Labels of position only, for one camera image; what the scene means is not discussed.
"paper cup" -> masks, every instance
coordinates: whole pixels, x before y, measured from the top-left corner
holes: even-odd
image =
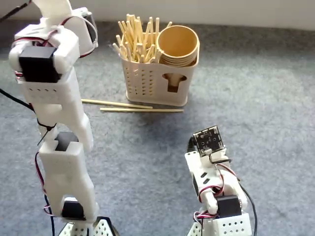
[[[199,39],[197,34],[186,26],[165,28],[157,37],[157,49],[164,51],[161,61],[178,67],[190,64],[197,57]]]

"white robot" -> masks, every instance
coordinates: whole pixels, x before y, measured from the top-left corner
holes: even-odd
[[[202,208],[193,214],[188,236],[252,236],[248,200],[225,151],[217,126],[189,140],[185,158]]]
[[[84,155],[93,148],[93,136],[73,67],[97,47],[92,14],[87,8],[73,10],[69,0],[33,2],[43,17],[15,35],[9,61],[44,140],[38,152],[45,170],[44,193],[52,214],[68,223],[61,235],[114,236],[109,218],[97,217]],[[59,132],[58,123],[71,132]]]

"black wire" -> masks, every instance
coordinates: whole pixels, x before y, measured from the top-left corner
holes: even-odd
[[[34,108],[31,105],[29,105],[26,102],[23,102],[22,100],[12,96],[11,94],[7,93],[6,91],[0,89],[0,93],[2,93],[4,96],[10,98],[11,100],[21,104],[22,106],[25,106],[25,107],[29,108],[30,110],[34,111]]]
[[[192,137],[189,139],[188,144],[187,144],[187,152],[191,152],[191,151],[196,151]]]
[[[20,100],[20,99],[14,97],[14,96],[12,96],[11,94],[7,93],[6,91],[4,91],[4,90],[2,90],[2,89],[0,89],[0,93],[2,93],[2,94],[3,94],[4,96],[6,96],[6,97],[12,99],[13,101],[15,101],[15,102],[17,102],[17,103],[19,103],[19,104],[21,104],[21,105],[23,105],[23,106],[29,108],[30,110],[32,110],[32,111],[35,113],[34,108],[33,108],[30,104],[27,104],[26,102],[23,102],[22,100]],[[47,133],[48,133],[49,131],[51,131],[53,128],[55,128],[55,126],[57,125],[57,123],[56,123],[54,126],[48,126],[48,125],[45,125],[45,124],[40,123],[38,119],[37,119],[37,123],[38,123],[40,126],[45,127],[45,128],[47,129],[47,131],[46,131],[46,133],[44,134],[44,136],[43,136],[43,137],[40,139],[40,141],[37,143],[37,146],[38,146],[38,145],[40,144],[40,142],[43,141],[43,139],[45,138],[45,136],[47,135]]]
[[[47,196],[45,195],[45,202],[47,204],[47,206],[49,206],[49,201],[48,201],[48,198]],[[51,211],[51,208],[48,207],[48,211],[49,211],[49,214],[53,214],[53,212]],[[52,231],[52,235],[55,236],[55,222],[54,222],[54,217],[53,216],[50,216],[50,221],[51,221],[51,231]]]
[[[254,234],[253,236],[257,236],[257,228],[258,228],[258,217],[257,217],[257,212],[256,212],[256,207],[254,204],[254,201],[252,200],[252,198],[250,197],[249,193],[246,191],[246,189],[240,184],[242,190],[244,191],[244,193],[247,195],[248,199],[250,200],[251,204],[252,204],[252,210],[254,212],[254,218],[255,218],[255,223],[254,223]]]
[[[202,233],[203,233],[203,219],[201,219],[201,236],[202,236]]]
[[[0,23],[5,21],[6,19],[10,18],[11,16],[15,15],[16,13],[18,13],[23,8],[27,7],[31,2],[32,2],[32,0],[29,0],[28,2],[26,2],[20,6],[17,6],[16,8],[14,8],[11,11],[9,11],[8,13],[6,13],[4,16],[2,16],[0,18]]]

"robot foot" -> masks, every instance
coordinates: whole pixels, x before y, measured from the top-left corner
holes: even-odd
[[[108,217],[99,216],[95,223],[67,223],[59,233],[59,236],[119,236]]]

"white plastic bracket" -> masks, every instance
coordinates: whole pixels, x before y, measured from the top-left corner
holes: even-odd
[[[214,236],[252,236],[250,216],[242,215],[212,221]]]
[[[73,223],[67,223],[59,236],[86,236],[87,227],[76,227]],[[111,228],[109,227],[106,220],[100,220],[95,226],[93,233],[89,236],[114,236]]]

